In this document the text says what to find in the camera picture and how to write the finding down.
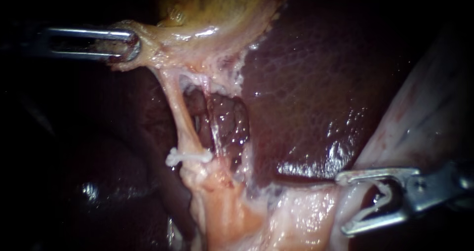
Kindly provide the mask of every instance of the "surgical clip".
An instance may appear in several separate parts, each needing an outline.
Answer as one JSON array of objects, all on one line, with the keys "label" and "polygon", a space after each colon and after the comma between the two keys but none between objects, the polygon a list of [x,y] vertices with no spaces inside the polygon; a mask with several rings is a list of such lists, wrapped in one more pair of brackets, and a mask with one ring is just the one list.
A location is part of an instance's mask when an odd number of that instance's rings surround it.
[{"label": "surgical clip", "polygon": [[[362,209],[341,227],[347,237],[406,222],[435,206],[448,203],[474,190],[473,166],[449,161],[438,171],[421,175],[414,167],[386,167],[343,171],[336,175],[341,186],[371,182],[383,196],[374,206]],[[381,180],[392,179],[402,189],[402,205],[395,212],[366,218],[392,199],[392,188]]]}]

